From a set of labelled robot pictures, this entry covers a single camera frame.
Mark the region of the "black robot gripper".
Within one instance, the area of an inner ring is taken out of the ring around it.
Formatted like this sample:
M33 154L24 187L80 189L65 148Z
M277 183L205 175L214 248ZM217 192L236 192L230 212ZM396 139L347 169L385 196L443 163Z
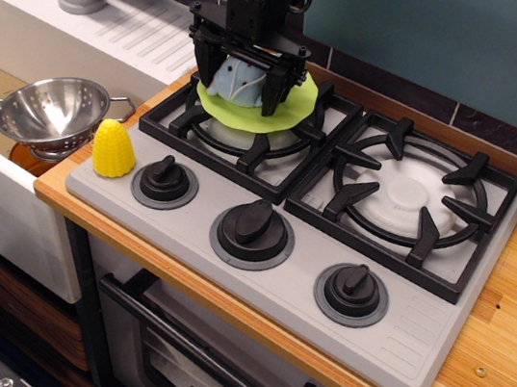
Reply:
M262 116L272 116L289 85L306 80L310 51L293 38L287 15L303 14L312 0L195 1L190 36L201 83L207 88L226 57L240 56L267 72L262 89Z

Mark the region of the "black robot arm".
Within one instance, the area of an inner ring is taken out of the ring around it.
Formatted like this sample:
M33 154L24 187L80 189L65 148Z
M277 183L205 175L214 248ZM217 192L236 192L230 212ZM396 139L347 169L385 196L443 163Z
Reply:
M194 2L190 36L200 81L213 82L229 58L238 58L266 74L262 115L272 116L294 86L305 80L310 51L293 38L287 15L301 14L312 0L226 0L224 4Z

